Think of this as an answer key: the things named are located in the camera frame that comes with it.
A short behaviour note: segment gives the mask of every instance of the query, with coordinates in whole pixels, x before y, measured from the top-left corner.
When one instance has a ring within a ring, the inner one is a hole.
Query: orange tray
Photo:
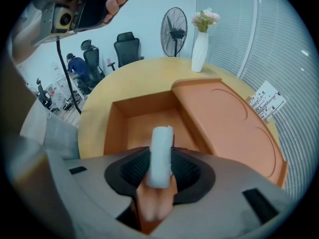
[[[244,163],[283,186],[288,163],[265,123],[221,79],[180,80],[171,91],[112,103],[104,155],[150,146],[156,126],[174,128],[174,146]]]
[[[283,187],[288,163],[254,109],[221,79],[177,81],[172,91],[214,155],[244,163]]]

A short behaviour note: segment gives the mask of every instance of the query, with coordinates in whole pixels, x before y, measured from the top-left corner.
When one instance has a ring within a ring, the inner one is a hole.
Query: white wall
[[[62,39],[63,58],[68,53],[83,57],[80,45],[82,41],[92,39],[92,44],[100,50],[100,66],[109,74],[112,69],[106,67],[107,58],[116,62],[116,68],[118,63],[113,47],[116,37],[119,33],[128,31],[132,31],[134,36],[140,39],[141,56],[145,59],[163,57],[165,54],[160,43],[160,27],[164,14],[172,7],[181,8],[187,17],[188,34],[180,57],[190,58],[194,38],[194,27],[190,23],[190,17],[196,11],[196,0],[129,0],[110,25]],[[18,66],[18,69],[30,87],[36,87],[35,82],[39,77],[46,88],[52,83],[52,63],[56,63],[62,70],[56,44],[48,43],[41,45],[31,57]]]

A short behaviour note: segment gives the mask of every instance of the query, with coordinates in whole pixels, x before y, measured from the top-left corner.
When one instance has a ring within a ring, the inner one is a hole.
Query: black slot
[[[135,200],[132,200],[130,206],[127,207],[126,210],[123,211],[116,219],[132,229],[141,231],[141,224],[138,218],[137,204]]]
[[[87,169],[84,166],[78,166],[78,167],[69,169],[71,174],[80,173],[80,172],[83,172],[85,170],[87,170]]]
[[[243,195],[262,224],[268,222],[278,214],[278,211],[258,189],[246,190],[243,192]]]

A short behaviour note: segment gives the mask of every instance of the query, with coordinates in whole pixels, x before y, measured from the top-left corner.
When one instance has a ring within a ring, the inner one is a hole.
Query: pink flowers
[[[220,20],[217,13],[211,12],[211,8],[196,12],[191,18],[191,23],[198,27],[198,31],[207,32],[209,26],[215,25]]]

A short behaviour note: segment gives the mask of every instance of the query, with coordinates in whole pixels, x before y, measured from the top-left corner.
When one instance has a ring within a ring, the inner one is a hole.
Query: standing fan
[[[184,12],[173,7],[167,11],[161,22],[160,42],[168,57],[176,57],[187,36],[187,19]]]

